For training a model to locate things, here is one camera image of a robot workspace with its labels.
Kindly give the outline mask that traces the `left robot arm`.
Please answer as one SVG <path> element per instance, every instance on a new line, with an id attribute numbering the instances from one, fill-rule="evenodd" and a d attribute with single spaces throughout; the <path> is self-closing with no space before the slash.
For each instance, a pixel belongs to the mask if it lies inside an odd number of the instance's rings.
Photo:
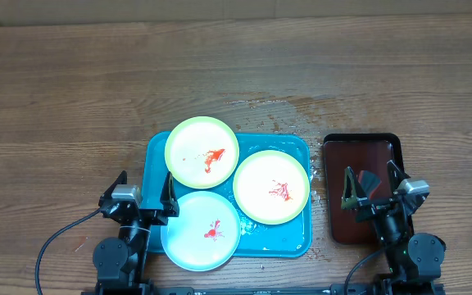
<path id="1" fill-rule="evenodd" d="M 173 176 L 166 175 L 159 202 L 161 207 L 143 209 L 137 185 L 127 183 L 122 171 L 98 201 L 98 212 L 120 225 L 118 236 L 103 239 L 93 251 L 97 269 L 96 294 L 157 294 L 144 277 L 151 227 L 165 226 L 179 215 Z"/>

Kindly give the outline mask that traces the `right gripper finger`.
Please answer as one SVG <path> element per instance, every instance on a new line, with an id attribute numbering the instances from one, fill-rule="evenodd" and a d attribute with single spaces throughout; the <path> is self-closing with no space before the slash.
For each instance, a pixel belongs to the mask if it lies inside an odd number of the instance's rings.
<path id="1" fill-rule="evenodd" d="M 388 170 L 388 182 L 390 184 L 391 191 L 397 191 L 399 185 L 404 179 L 408 179 L 409 175 L 402 170 L 394 160 L 390 160 L 387 162 L 387 170 Z"/>
<path id="2" fill-rule="evenodd" d="M 368 197 L 365 190 L 361 187 L 357 175 L 350 166 L 348 166 L 344 172 L 344 190 L 341 208 L 343 210 L 355 210 L 366 206 Z"/>

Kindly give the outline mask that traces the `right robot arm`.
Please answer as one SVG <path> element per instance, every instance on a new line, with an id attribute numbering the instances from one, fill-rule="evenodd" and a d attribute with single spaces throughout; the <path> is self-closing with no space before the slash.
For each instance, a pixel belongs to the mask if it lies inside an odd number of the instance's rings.
<path id="1" fill-rule="evenodd" d="M 444 294 L 441 277 L 446 244 L 438 236 L 416 234 L 411 216 L 429 195 L 429 184 L 410 177 L 394 161 L 387 162 L 388 180 L 392 194 L 373 200 L 371 196 L 380 185 L 380 178 L 369 172 L 355 173 L 345 169 L 341 208 L 356 212 L 356 222 L 373 225 L 380 249 L 371 253 L 349 271 L 343 284 L 331 288 L 335 294 Z M 351 286 L 354 273 L 367 261 L 384 254 L 387 274 L 376 275 L 370 284 Z"/>

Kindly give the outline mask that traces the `red and black sponge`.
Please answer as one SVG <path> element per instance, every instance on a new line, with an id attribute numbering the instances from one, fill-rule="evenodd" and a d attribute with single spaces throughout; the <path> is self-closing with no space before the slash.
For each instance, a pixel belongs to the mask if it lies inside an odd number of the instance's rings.
<path id="1" fill-rule="evenodd" d="M 368 170 L 362 170 L 360 172 L 358 175 L 358 182 L 362 190 L 361 196 L 369 199 L 375 195 L 381 185 L 380 177 Z"/>

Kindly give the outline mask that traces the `yellow-green plate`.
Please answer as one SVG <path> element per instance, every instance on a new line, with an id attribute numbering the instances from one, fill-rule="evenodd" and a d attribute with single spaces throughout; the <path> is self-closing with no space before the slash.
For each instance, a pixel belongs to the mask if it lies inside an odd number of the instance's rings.
<path id="1" fill-rule="evenodd" d="M 235 171 L 239 144 L 235 132 L 223 121 L 196 116 L 170 132 L 164 149 L 166 167 L 190 188 L 214 188 Z"/>
<path id="2" fill-rule="evenodd" d="M 280 225 L 297 217 L 308 203 L 306 170 L 285 152 L 265 150 L 247 157 L 233 181 L 234 198 L 250 219 Z"/>

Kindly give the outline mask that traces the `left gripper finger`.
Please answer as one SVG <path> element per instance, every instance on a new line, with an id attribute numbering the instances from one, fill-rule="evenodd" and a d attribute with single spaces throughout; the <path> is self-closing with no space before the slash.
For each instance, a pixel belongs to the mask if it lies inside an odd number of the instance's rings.
<path id="1" fill-rule="evenodd" d="M 122 170 L 116 180 L 111 184 L 111 186 L 102 194 L 99 198 L 99 204 L 102 205 L 106 200 L 112 199 L 112 193 L 118 184 L 127 184 L 127 172 Z"/>
<path id="2" fill-rule="evenodd" d="M 179 204 L 175 194 L 174 177 L 168 172 L 161 191 L 160 202 L 162 204 L 162 213 L 165 217 L 178 217 Z"/>

